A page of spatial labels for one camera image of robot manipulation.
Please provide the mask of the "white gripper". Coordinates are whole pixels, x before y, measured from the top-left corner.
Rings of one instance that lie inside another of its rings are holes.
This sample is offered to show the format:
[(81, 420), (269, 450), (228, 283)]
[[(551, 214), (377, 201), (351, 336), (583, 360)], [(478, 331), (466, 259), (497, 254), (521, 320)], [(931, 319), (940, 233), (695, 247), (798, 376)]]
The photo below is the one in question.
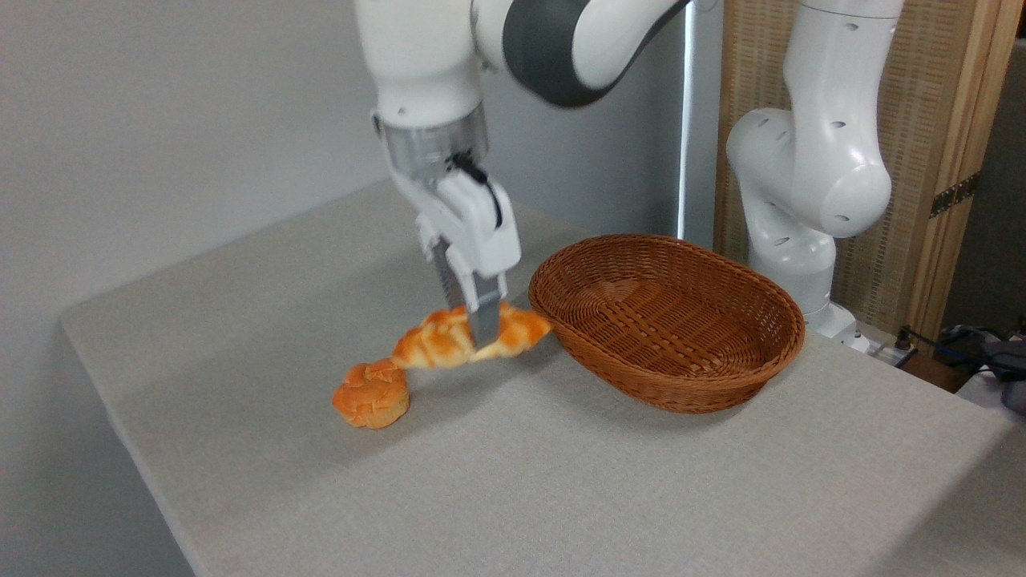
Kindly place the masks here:
[[(450, 167), (433, 180), (415, 179), (393, 165), (389, 172), (413, 205), (422, 253), (435, 267), (448, 308), (468, 310), (474, 348), (487, 347), (499, 336), (502, 275), (521, 258), (509, 196), (474, 165)], [(470, 274), (466, 309), (458, 279)]]

